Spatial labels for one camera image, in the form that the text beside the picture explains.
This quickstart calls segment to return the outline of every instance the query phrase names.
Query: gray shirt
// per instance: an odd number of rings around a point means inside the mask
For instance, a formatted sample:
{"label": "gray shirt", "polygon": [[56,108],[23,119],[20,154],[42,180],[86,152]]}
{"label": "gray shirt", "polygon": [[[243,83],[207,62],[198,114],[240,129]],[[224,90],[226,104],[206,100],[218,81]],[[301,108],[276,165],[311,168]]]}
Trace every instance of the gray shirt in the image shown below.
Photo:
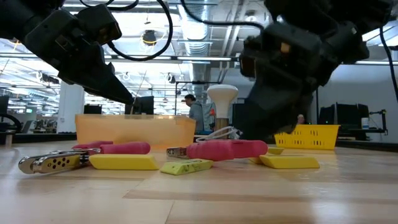
{"label": "gray shirt", "polygon": [[201,104],[198,101],[195,101],[189,110],[189,118],[197,121],[195,132],[199,133],[204,130],[203,124],[203,110],[201,108]]}

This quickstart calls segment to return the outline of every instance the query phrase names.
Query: yellow sponge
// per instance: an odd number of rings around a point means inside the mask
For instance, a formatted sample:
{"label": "yellow sponge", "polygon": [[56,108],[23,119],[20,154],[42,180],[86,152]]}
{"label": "yellow sponge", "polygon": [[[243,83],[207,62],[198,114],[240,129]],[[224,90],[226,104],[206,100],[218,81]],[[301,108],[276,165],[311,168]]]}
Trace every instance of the yellow sponge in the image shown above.
{"label": "yellow sponge", "polygon": [[160,169],[161,172],[172,175],[189,174],[210,169],[213,161],[205,159],[189,159],[185,161],[166,162]]}
{"label": "yellow sponge", "polygon": [[153,155],[96,154],[89,158],[95,169],[103,170],[158,170]]}
{"label": "yellow sponge", "polygon": [[310,156],[275,156],[263,155],[260,159],[264,165],[274,169],[306,169],[319,168],[319,163]]}
{"label": "yellow sponge", "polygon": [[[284,151],[284,148],[268,147],[267,154],[281,155],[283,151]],[[259,157],[257,157],[257,158],[252,157],[252,158],[249,158],[249,160],[255,164],[259,164],[259,165],[263,164]]]}
{"label": "yellow sponge", "polygon": [[269,154],[281,155],[283,151],[284,151],[284,148],[268,147],[268,153]]}

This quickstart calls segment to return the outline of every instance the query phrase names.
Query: orange translucent bin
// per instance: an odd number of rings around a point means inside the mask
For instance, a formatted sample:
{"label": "orange translucent bin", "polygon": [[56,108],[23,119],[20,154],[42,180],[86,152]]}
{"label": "orange translucent bin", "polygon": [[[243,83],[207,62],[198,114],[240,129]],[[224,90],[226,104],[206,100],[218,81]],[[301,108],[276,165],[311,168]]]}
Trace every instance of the orange translucent bin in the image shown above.
{"label": "orange translucent bin", "polygon": [[144,141],[166,150],[190,145],[195,134],[195,121],[184,116],[78,114],[75,122],[79,144]]}

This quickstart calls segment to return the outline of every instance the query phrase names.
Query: wooden table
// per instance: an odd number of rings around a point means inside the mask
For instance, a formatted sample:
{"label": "wooden table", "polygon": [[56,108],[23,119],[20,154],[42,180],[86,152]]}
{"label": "wooden table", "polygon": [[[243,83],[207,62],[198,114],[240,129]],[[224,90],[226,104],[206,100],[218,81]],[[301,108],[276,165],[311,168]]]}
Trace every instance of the wooden table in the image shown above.
{"label": "wooden table", "polygon": [[[320,169],[274,170],[247,160],[172,176],[94,170],[25,175],[26,155],[74,142],[0,149],[2,224],[398,223],[398,154],[338,148],[311,154]],[[159,163],[164,153],[154,153]]]}

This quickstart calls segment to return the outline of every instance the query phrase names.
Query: yellow plastic crate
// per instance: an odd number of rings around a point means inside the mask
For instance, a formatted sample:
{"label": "yellow plastic crate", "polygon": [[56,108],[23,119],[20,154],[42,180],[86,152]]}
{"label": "yellow plastic crate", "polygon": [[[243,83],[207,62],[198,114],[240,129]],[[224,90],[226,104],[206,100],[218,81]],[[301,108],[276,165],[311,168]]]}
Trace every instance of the yellow plastic crate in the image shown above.
{"label": "yellow plastic crate", "polygon": [[275,135],[277,147],[334,150],[340,125],[297,125],[292,134]]}

